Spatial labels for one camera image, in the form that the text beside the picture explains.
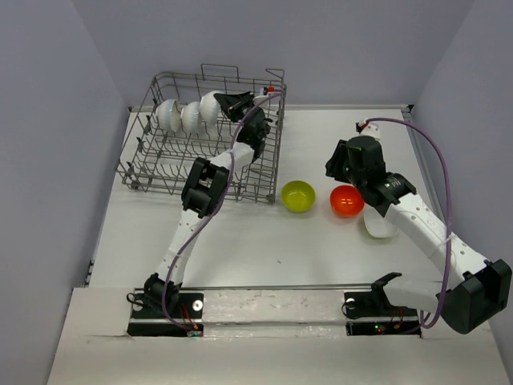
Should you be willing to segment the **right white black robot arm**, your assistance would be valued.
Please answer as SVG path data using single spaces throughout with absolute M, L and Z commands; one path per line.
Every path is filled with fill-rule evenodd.
M 325 169 L 326 176 L 356 187 L 364 202 L 407 235 L 442 274 L 437 283 L 389 273 L 374 281 L 354 308 L 347 308 L 349 318 L 406 307 L 439 314 L 452 330 L 468 334 L 507 306 L 511 267 L 474 251 L 430 211 L 404 176 L 386 171 L 376 139 L 340 140 Z

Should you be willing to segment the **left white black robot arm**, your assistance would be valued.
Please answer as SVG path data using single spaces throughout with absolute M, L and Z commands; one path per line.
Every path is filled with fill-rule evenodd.
M 201 231 L 220 211 L 235 173 L 255 162 L 265 149 L 269 119 L 261 106 L 278 97 L 214 93 L 221 111 L 237 124 L 232 141 L 221 154 L 192 163 L 181 193 L 182 211 L 171 244 L 158 269 L 143 285 L 143 304 L 161 317 L 176 311 L 188 260 Z

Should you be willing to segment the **white round bowl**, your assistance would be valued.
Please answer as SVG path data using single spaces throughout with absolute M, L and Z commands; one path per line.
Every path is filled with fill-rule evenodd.
M 166 99 L 156 109 L 158 124 L 166 132 L 178 131 L 180 115 L 180 103 L 177 99 Z
M 218 91 L 210 91 L 200 99 L 200 114 L 207 125 L 214 125 L 220 114 L 221 108 L 215 98 Z
M 182 109 L 181 122 L 187 134 L 196 133 L 199 130 L 202 122 L 199 101 L 191 102 Z

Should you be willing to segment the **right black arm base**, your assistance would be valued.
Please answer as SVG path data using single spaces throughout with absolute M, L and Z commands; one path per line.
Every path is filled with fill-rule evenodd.
M 384 287 L 401 276 L 389 273 L 374 281 L 370 290 L 344 293 L 341 312 L 348 319 L 345 326 L 348 336 L 422 336 L 417 311 L 393 306 L 385 295 Z

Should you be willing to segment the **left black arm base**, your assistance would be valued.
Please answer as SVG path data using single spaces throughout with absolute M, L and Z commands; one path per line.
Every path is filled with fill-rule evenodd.
M 182 291 L 151 275 L 126 295 L 131 306 L 127 333 L 132 337 L 200 338 L 204 335 L 204 294 Z

